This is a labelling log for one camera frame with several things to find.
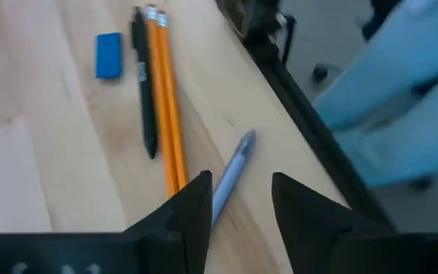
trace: wooden desk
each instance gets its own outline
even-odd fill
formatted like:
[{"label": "wooden desk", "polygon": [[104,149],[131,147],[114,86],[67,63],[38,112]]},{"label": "wooden desk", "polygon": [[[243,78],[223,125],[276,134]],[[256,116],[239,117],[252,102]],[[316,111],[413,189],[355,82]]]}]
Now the wooden desk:
[{"label": "wooden desk", "polygon": [[[288,273],[271,202],[282,171],[345,204],[213,0],[156,1],[171,40],[190,177],[217,180],[240,139],[249,166],[211,236],[207,273]],[[0,231],[121,231],[157,208],[128,24],[144,1],[0,1]],[[94,78],[94,38],[124,35],[121,80]]]}]

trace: blue eraser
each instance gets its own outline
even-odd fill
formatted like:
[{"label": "blue eraser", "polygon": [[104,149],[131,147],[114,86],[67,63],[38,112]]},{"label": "blue eraser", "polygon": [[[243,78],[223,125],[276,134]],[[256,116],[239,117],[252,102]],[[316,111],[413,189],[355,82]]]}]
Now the blue eraser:
[{"label": "blue eraser", "polygon": [[121,75],[121,33],[96,37],[96,78],[114,79]]}]

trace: light blue fabric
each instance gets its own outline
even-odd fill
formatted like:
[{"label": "light blue fabric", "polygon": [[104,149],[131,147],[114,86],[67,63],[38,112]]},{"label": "light blue fabric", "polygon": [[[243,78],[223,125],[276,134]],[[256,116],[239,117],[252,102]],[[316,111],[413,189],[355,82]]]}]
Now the light blue fabric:
[{"label": "light blue fabric", "polygon": [[436,76],[438,3],[418,15],[403,3],[354,64],[314,103],[367,186],[438,171],[438,86],[386,128],[353,128],[391,97]]}]

